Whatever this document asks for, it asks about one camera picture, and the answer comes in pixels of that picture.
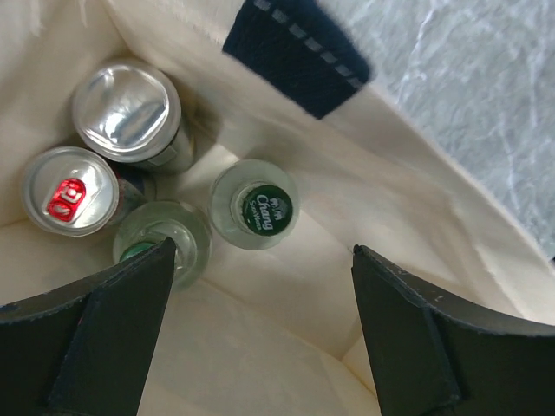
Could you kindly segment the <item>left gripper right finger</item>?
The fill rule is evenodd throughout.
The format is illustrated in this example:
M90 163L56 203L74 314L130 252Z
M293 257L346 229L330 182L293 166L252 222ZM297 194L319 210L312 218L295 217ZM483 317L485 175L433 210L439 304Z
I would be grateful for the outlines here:
M382 414L553 414L553 326L470 302L363 245L352 280Z

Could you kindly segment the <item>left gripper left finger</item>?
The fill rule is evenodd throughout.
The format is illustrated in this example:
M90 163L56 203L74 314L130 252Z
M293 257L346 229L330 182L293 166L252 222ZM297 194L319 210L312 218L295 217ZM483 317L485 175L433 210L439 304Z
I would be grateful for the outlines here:
M175 243L1 307L3 415L135 415L173 284Z

